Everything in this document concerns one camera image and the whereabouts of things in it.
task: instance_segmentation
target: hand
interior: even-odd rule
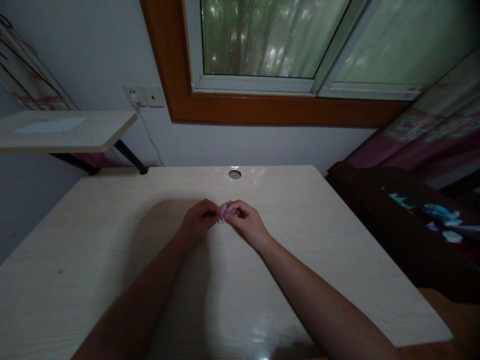
[[[208,199],[202,200],[187,211],[174,239],[183,250],[191,251],[221,217],[217,204]]]
[[[248,243],[260,251],[273,240],[257,210],[242,200],[232,202],[223,214],[225,220],[241,231]]]

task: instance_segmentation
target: window frame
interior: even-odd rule
[[[171,121],[174,123],[378,128],[408,101],[192,91],[183,0],[140,0]]]
[[[428,90],[429,86],[417,84],[382,84],[367,82],[343,82],[335,81],[345,61],[357,45],[357,42],[367,29],[368,24],[374,17],[384,0],[367,1],[362,8],[361,14],[356,18],[356,24],[352,26],[350,33],[344,39],[341,47],[332,45],[337,59],[331,64],[328,75],[318,91],[319,97],[368,99],[368,100],[406,100],[413,101],[421,93]]]
[[[204,74],[201,0],[184,2],[193,93],[289,95],[366,100],[415,100],[427,86],[335,81],[383,0],[345,3],[342,18],[312,79]]]

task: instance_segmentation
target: wooden window frame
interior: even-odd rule
[[[378,128],[409,101],[192,93],[183,0],[140,0],[174,123]]]

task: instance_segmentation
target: hole in table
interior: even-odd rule
[[[242,177],[242,173],[238,170],[230,170],[228,176],[230,177],[230,179],[237,180]]]

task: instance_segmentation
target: window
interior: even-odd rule
[[[468,0],[140,3],[179,123],[378,128],[480,34]]]
[[[194,93],[414,100],[480,43],[469,0],[186,0]]]

